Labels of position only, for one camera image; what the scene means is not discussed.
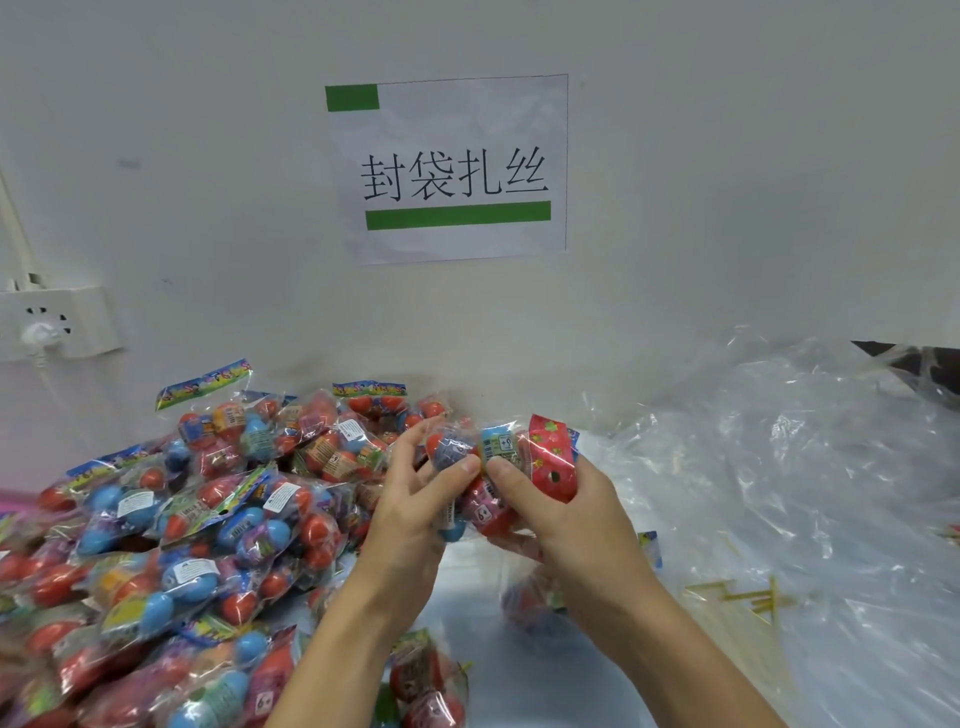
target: blue plastic egg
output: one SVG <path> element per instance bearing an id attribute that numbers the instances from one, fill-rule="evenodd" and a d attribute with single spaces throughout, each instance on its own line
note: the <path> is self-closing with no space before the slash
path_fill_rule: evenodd
<path id="1" fill-rule="evenodd" d="M 236 548 L 237 558 L 247 566 L 262 564 L 286 548 L 292 538 L 293 531 L 283 521 L 266 521 L 240 538 Z"/>
<path id="2" fill-rule="evenodd" d="M 166 630 L 174 620 L 174 600 L 163 592 L 147 597 L 147 605 L 140 617 L 140 636 L 155 637 Z"/>
<path id="3" fill-rule="evenodd" d="M 269 647 L 270 641 L 262 632 L 248 632 L 246 635 L 241 635 L 233 644 L 237 664 L 245 665 L 254 660 L 259 660 L 267 654 Z"/>
<path id="4" fill-rule="evenodd" d="M 163 463 L 167 470 L 179 473 L 190 464 L 190 448 L 182 440 L 172 440 L 163 449 Z"/>
<path id="5" fill-rule="evenodd" d="M 123 488 L 119 485 L 105 485 L 95 491 L 86 502 L 86 507 L 93 513 L 115 511 L 123 496 Z"/>
<path id="6" fill-rule="evenodd" d="M 263 520 L 262 508 L 252 506 L 237 511 L 220 527 L 220 532 L 217 534 L 217 546 L 227 549 L 236 548 L 240 537 L 252 528 L 259 526 L 263 523 Z"/>
<path id="7" fill-rule="evenodd" d="M 269 460 L 274 455 L 274 433 L 255 412 L 247 415 L 240 442 L 251 460 Z"/>
<path id="8" fill-rule="evenodd" d="M 167 728 L 228 728 L 243 712 L 250 678 L 239 670 L 225 672 L 194 691 L 167 721 Z"/>
<path id="9" fill-rule="evenodd" d="M 84 531 L 77 542 L 77 553 L 81 556 L 93 556 L 109 551 L 116 543 L 116 532 L 104 528 L 90 528 Z"/>
<path id="10" fill-rule="evenodd" d="M 185 584 L 181 584 L 177 579 L 177 567 L 183 563 L 186 562 L 174 564 L 163 572 L 160 587 L 176 601 L 183 601 L 188 604 L 200 604 L 210 599 L 216 593 L 217 585 L 220 583 L 218 574 L 198 574 Z"/>
<path id="11" fill-rule="evenodd" d="M 145 531 L 150 524 L 154 522 L 154 519 L 156 518 L 156 512 L 160 509 L 161 500 L 160 498 L 157 498 L 152 491 L 148 490 L 131 491 L 124 495 L 124 498 L 126 498 L 131 495 L 139 496 L 140 494 L 148 493 L 154 497 L 153 502 L 150 503 L 150 505 L 146 505 L 143 508 L 137 508 L 135 511 L 131 511 L 122 517 L 122 521 L 133 530 Z"/>
<path id="12" fill-rule="evenodd" d="M 466 530 L 467 522 L 458 516 L 453 520 L 453 528 L 442 528 L 438 533 L 448 544 L 455 544 L 464 537 L 464 531 Z"/>

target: white wall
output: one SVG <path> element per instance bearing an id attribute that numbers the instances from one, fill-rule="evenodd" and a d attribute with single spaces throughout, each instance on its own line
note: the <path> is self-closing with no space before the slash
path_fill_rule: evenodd
<path id="1" fill-rule="evenodd" d="M 51 281 L 109 286 L 128 343 L 55 382 L 102 450 L 241 355 L 581 419 L 734 323 L 960 344 L 958 27 L 955 0 L 7 0 L 0 166 Z M 565 254 L 352 264 L 324 85 L 561 72 Z M 0 488 L 90 454 L 29 367 L 0 411 Z"/>

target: power cord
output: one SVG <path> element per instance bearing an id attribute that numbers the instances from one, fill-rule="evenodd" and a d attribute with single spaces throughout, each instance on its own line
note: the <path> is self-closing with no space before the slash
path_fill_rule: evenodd
<path id="1" fill-rule="evenodd" d="M 20 332 L 20 342 L 27 348 L 30 358 L 34 361 L 34 368 L 46 387 L 50 398 L 54 404 L 63 411 L 63 417 L 70 427 L 71 434 L 76 437 L 84 446 L 92 451 L 93 443 L 86 437 L 84 429 L 77 424 L 77 418 L 74 417 L 73 410 L 63 401 L 50 379 L 50 373 L 47 372 L 47 349 L 56 346 L 60 342 L 60 330 L 43 321 L 30 324 Z"/>

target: forearm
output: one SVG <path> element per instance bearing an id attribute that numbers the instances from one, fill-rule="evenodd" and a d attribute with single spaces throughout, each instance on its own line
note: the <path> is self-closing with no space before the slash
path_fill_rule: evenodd
<path id="1" fill-rule="evenodd" d="M 361 582 L 337 595 L 297 666 L 268 728 L 367 728 L 389 630 Z"/>
<path id="2" fill-rule="evenodd" d="M 613 658 L 658 726 L 783 728 L 756 688 L 662 587 L 623 615 L 623 648 Z"/>

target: hand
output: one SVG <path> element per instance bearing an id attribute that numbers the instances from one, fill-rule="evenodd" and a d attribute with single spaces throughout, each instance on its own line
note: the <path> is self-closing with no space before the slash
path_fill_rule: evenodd
<path id="1" fill-rule="evenodd" d="M 444 540 L 434 520 L 480 473 L 476 455 L 436 477 L 429 464 L 414 470 L 417 445 L 437 419 L 411 427 L 394 443 L 370 533 L 337 596 L 338 601 L 358 599 L 368 604 L 374 611 L 373 623 L 383 626 L 389 644 L 410 628 L 433 593 L 444 555 Z"/>
<path id="2" fill-rule="evenodd" d="M 506 547 L 536 557 L 557 577 L 574 621 L 615 662 L 622 651 L 620 625 L 629 611 L 662 587 L 636 538 L 610 479 L 582 455 L 577 495 L 561 503 L 542 493 L 507 460 L 494 457 L 487 473 L 500 493 L 537 534 L 515 535 Z"/>

